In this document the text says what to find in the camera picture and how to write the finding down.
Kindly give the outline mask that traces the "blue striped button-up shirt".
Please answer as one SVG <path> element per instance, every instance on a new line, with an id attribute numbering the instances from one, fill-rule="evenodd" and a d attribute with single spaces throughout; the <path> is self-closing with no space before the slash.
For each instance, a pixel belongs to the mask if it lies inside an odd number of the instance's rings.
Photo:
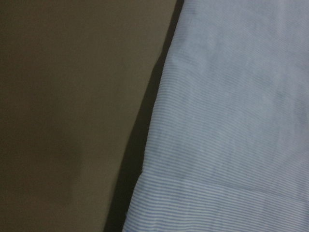
<path id="1" fill-rule="evenodd" d="M 308 1 L 186 0 L 123 231 L 308 229 Z"/>

